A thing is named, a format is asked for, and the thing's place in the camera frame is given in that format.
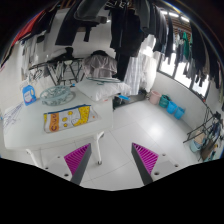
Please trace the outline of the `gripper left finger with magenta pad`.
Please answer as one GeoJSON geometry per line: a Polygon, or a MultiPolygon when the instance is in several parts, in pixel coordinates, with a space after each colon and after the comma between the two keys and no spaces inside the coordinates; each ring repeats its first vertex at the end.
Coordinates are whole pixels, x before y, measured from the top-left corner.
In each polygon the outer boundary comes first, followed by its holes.
{"type": "Polygon", "coordinates": [[[91,144],[88,143],[70,152],[64,157],[65,162],[72,174],[72,183],[75,183],[76,185],[81,183],[91,154],[91,144]]]}

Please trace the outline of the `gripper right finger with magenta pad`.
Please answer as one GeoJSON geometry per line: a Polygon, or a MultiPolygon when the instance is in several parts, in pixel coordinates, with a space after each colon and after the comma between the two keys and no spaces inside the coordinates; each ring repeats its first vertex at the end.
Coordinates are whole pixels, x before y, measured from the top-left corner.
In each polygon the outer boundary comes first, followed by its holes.
{"type": "Polygon", "coordinates": [[[139,144],[133,143],[131,149],[132,156],[140,173],[144,185],[153,182],[152,170],[158,160],[159,155],[139,144]]]}

